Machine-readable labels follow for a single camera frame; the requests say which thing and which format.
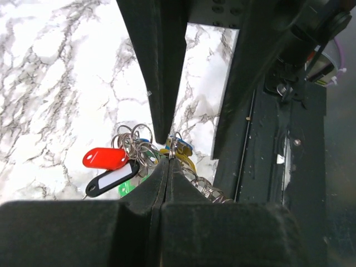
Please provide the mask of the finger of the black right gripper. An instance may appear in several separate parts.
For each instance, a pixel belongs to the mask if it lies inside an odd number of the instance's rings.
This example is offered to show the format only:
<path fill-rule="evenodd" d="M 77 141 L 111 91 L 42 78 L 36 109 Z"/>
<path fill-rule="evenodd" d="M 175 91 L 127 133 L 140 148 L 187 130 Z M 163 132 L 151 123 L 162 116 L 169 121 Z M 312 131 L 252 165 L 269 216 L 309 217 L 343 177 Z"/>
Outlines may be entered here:
<path fill-rule="evenodd" d="M 155 139 L 171 130 L 186 52 L 184 1 L 117 2 L 144 77 Z"/>

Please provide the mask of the blue key tag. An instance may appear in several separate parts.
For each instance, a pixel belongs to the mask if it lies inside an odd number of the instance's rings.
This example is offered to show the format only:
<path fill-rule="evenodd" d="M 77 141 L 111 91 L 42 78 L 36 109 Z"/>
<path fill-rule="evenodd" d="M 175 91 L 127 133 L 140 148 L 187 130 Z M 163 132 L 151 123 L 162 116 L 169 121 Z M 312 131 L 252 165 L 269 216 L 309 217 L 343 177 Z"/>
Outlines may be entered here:
<path fill-rule="evenodd" d="M 170 148 L 170 143 L 171 143 L 171 138 L 173 138 L 173 135 L 170 135 L 167 140 L 166 140 L 166 145 L 165 149 Z M 193 151 L 193 148 L 190 144 L 185 142 L 182 138 L 176 137 L 177 139 L 177 147 L 185 154 L 191 154 Z"/>

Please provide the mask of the red key tag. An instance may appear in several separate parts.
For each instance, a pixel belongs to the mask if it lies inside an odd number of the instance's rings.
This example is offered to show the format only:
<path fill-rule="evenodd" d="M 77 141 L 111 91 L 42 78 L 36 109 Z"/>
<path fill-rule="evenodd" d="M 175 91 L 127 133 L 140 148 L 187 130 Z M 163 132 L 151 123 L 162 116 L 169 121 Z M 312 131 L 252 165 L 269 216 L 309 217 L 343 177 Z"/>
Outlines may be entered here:
<path fill-rule="evenodd" d="M 124 149 L 97 147 L 84 155 L 82 163 L 88 168 L 117 170 L 125 166 L 127 161 Z"/>

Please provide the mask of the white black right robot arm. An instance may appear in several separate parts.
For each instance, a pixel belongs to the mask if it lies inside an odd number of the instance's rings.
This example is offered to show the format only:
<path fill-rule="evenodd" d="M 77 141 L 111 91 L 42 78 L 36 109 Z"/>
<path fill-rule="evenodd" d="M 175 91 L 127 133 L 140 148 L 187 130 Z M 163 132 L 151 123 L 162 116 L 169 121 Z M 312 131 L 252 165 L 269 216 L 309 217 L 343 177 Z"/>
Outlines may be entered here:
<path fill-rule="evenodd" d="M 327 265 L 324 117 L 311 68 L 351 20 L 354 1 L 118 1 L 156 141 L 171 130 L 188 23 L 238 30 L 220 101 L 214 184 L 239 202 L 280 202 L 312 266 Z"/>

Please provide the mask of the green key tag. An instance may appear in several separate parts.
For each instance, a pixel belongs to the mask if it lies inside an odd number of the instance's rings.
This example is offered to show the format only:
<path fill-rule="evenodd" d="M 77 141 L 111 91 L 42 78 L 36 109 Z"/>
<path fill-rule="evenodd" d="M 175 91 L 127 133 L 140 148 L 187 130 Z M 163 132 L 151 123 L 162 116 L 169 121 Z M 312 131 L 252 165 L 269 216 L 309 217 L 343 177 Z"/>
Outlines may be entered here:
<path fill-rule="evenodd" d="M 120 197 L 128 195 L 131 191 L 137 188 L 142 182 L 146 180 L 146 177 L 139 180 L 136 184 L 131 181 L 126 181 L 118 187 L 118 194 Z"/>

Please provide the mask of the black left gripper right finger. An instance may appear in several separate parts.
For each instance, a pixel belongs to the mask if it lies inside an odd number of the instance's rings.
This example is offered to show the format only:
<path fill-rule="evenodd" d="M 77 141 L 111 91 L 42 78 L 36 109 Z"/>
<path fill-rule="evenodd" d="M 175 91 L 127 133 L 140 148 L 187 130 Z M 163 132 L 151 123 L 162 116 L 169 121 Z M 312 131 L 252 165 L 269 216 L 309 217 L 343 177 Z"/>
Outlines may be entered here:
<path fill-rule="evenodd" d="M 293 178 L 284 205 L 217 204 L 169 161 L 163 266 L 327 266 L 325 182 Z"/>

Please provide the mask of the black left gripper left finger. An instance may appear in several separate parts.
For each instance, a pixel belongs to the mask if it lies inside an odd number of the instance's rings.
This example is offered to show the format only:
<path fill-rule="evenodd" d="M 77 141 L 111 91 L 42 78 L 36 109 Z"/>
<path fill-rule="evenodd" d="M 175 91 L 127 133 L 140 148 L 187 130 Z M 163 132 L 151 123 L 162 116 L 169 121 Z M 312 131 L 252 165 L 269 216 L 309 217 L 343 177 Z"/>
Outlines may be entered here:
<path fill-rule="evenodd" d="M 2 266 L 160 266 L 160 206 L 169 161 L 121 200 L 11 201 L 1 206 Z"/>

